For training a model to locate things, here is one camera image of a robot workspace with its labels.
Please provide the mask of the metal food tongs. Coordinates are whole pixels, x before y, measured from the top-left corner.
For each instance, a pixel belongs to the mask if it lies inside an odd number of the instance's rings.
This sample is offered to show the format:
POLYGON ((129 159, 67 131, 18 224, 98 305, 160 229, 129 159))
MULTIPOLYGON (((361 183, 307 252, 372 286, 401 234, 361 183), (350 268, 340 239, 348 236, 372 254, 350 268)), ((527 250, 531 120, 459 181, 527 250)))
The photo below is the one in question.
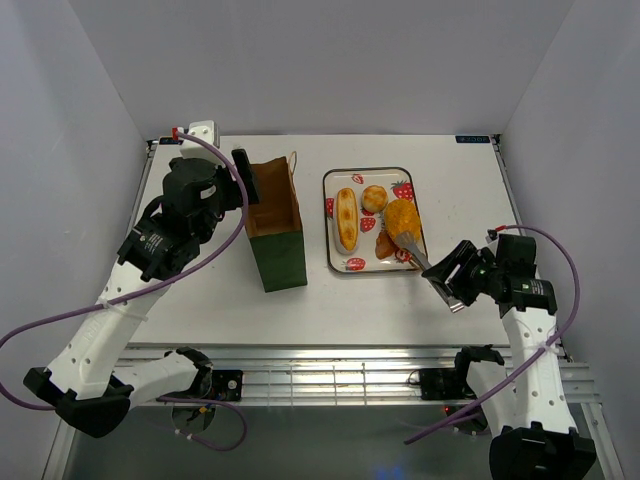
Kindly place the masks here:
MULTIPOLYGON (((424 272, 427 268, 431 267, 427 256, 419 249, 416 243, 415 236, 410 231, 405 231, 393 238, 394 243, 401 249, 408 251, 415 263, 424 272)), ((457 313, 461 310, 450 310, 452 313, 457 313)))

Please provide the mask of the green brown paper bag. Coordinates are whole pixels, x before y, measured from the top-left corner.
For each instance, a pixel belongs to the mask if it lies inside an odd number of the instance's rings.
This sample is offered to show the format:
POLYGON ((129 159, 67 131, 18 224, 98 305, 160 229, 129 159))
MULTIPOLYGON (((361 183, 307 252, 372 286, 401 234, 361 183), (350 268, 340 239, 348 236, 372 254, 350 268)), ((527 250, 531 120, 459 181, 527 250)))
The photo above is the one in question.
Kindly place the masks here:
POLYGON ((259 202, 249 207, 245 230, 267 293, 307 284, 294 162, 292 156, 279 157, 252 166, 259 202))

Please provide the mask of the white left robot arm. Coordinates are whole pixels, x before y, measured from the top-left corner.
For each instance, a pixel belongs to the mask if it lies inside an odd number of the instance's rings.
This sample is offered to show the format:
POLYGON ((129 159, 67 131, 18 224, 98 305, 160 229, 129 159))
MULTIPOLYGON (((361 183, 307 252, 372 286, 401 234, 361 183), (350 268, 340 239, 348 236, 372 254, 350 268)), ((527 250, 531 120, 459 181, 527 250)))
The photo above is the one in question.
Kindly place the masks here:
POLYGON ((232 158, 232 168, 203 158, 170 160, 161 194, 145 207, 118 250, 94 311, 53 361, 27 372, 27 389, 69 426, 102 438, 130 410, 149 401, 210 402, 212 363, 191 347, 137 367, 119 368, 116 363, 225 214, 258 203, 246 151, 235 149, 232 158))

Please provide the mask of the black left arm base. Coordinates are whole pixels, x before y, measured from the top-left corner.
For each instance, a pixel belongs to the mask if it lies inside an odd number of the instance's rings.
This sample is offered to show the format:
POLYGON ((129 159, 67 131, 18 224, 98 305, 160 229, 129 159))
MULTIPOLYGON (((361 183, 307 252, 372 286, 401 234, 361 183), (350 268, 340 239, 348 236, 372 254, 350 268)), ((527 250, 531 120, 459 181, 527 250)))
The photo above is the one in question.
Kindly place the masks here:
POLYGON ((213 370, 209 398, 216 401, 239 402, 242 399, 242 370, 213 370))

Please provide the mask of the long sesame bread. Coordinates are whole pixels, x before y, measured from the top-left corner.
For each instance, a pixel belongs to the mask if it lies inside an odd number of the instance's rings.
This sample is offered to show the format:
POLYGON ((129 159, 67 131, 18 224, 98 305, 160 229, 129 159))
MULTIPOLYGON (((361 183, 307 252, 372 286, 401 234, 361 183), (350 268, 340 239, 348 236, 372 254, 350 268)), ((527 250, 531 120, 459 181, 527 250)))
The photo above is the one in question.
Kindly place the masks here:
POLYGON ((351 254, 358 247, 359 208, 354 191, 342 188, 334 203, 334 237, 336 248, 343 254, 351 254))

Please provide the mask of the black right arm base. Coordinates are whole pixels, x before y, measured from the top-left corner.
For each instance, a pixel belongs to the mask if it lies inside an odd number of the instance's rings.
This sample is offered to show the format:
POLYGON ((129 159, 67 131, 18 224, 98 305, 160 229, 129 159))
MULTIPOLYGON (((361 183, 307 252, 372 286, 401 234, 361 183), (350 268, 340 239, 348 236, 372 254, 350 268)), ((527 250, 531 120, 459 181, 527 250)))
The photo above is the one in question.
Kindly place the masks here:
POLYGON ((420 390, 420 398, 434 400, 466 400, 474 394, 460 380, 454 368, 421 368, 407 378, 409 386, 420 390))

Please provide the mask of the small round bun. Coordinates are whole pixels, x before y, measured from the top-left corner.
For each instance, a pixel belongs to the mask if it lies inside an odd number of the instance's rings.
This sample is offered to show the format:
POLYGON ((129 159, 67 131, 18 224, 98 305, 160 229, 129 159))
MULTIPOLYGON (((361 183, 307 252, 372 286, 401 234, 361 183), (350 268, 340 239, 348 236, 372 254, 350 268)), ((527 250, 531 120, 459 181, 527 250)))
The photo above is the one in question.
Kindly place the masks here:
POLYGON ((370 213, 379 213, 386 208, 388 194, 384 187, 371 185, 366 187, 361 195, 362 208, 370 213))

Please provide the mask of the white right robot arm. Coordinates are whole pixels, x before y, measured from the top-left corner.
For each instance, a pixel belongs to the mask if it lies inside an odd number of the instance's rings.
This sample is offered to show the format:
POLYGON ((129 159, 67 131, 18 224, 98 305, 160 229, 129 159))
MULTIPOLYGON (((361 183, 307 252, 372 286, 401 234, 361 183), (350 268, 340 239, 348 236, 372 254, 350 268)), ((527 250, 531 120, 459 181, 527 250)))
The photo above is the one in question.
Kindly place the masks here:
POLYGON ((556 349, 558 310, 552 284, 537 278, 534 238, 492 231, 478 249, 468 240, 423 277, 452 310, 479 296, 498 307, 512 366, 491 346, 462 348, 451 382, 476 397, 490 429, 494 479, 582 479, 597 459, 567 404, 556 349))

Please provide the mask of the large orange crumb bread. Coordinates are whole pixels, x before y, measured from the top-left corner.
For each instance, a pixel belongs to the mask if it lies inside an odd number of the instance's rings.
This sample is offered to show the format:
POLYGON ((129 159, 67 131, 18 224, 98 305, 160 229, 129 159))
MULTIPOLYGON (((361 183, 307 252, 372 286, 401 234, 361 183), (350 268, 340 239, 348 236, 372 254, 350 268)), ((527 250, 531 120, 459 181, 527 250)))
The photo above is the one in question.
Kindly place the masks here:
POLYGON ((385 230, 390 239, 403 248, 421 239, 421 220, 415 204, 406 199, 391 201, 384 210, 385 230))

